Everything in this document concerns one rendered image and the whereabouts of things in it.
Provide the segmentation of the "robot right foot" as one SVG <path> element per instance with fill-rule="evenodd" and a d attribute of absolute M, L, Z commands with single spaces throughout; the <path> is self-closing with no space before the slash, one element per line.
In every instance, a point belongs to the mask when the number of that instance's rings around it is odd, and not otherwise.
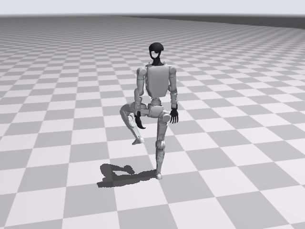
<path fill-rule="evenodd" d="M 154 173 L 154 175 L 156 176 L 156 179 L 158 179 L 158 180 L 161 180 L 161 179 L 162 179 L 162 175 L 159 174 L 159 172 L 158 172 L 158 174 L 156 174 L 156 168 L 153 170 L 153 173 Z"/>

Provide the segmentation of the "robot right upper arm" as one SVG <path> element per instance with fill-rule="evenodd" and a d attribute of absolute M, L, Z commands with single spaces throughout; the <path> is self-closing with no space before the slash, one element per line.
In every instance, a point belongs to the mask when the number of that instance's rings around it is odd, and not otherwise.
<path fill-rule="evenodd" d="M 169 66 L 169 81 L 170 85 L 168 86 L 168 90 L 170 92 L 176 91 L 176 68 L 172 65 Z"/>

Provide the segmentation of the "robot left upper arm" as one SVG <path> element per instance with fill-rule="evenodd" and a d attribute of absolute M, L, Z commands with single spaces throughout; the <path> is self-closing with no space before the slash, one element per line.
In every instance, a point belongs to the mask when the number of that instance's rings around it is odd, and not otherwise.
<path fill-rule="evenodd" d="M 139 91 L 139 96 L 142 96 L 144 94 L 144 76 L 147 74 L 147 66 L 139 67 L 137 69 L 137 89 Z"/>

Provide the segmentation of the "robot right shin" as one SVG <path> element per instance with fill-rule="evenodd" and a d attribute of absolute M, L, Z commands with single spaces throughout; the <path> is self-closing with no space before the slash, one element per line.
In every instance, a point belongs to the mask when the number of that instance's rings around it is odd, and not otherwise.
<path fill-rule="evenodd" d="M 163 149 L 159 150 L 156 148 L 156 174 L 161 174 L 161 167 L 164 159 L 165 141 L 163 141 Z"/>

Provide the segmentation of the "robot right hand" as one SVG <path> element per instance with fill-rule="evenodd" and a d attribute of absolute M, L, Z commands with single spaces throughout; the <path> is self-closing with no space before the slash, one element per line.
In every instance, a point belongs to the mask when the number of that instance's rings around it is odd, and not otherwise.
<path fill-rule="evenodd" d="M 170 115 L 171 115 L 170 123 L 171 123 L 172 118 L 173 118 L 173 122 L 172 122 L 172 124 L 173 124 L 173 123 L 176 123 L 176 121 L 178 122 L 178 112 L 177 112 L 178 104 L 176 104 L 176 108 L 172 108 L 172 106 L 171 106 L 171 109 L 172 109 L 172 111 L 170 113 Z M 175 122 L 174 122 L 174 120 L 175 120 Z"/>

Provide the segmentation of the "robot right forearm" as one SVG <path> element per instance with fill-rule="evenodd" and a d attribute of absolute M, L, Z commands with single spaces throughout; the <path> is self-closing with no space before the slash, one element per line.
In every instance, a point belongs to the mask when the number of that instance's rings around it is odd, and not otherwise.
<path fill-rule="evenodd" d="M 177 104 L 177 89 L 176 89 L 176 91 L 170 92 L 170 96 L 171 96 L 172 108 L 176 108 L 176 104 Z"/>

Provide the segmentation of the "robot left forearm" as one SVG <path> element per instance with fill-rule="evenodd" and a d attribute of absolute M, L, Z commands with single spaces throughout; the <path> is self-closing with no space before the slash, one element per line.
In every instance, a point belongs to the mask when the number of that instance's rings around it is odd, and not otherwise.
<path fill-rule="evenodd" d="M 134 99 L 135 99 L 135 103 L 134 103 L 134 112 L 133 112 L 133 114 L 137 116 L 137 112 L 138 111 L 140 111 L 140 113 L 141 113 L 141 102 L 142 102 L 142 98 L 139 96 L 138 89 L 134 90 Z"/>

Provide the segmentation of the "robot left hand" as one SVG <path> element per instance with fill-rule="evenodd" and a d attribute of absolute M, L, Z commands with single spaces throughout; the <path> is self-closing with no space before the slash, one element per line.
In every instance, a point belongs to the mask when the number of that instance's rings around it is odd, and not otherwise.
<path fill-rule="evenodd" d="M 135 122 L 136 122 L 137 126 L 138 126 L 140 129 L 145 129 L 146 127 L 143 127 L 143 126 L 142 126 L 142 123 L 141 123 L 141 120 L 140 120 L 140 116 L 141 116 L 141 113 L 140 113 L 140 111 L 138 111 L 138 112 L 137 112 L 137 116 L 134 115 L 134 117 L 135 117 Z"/>

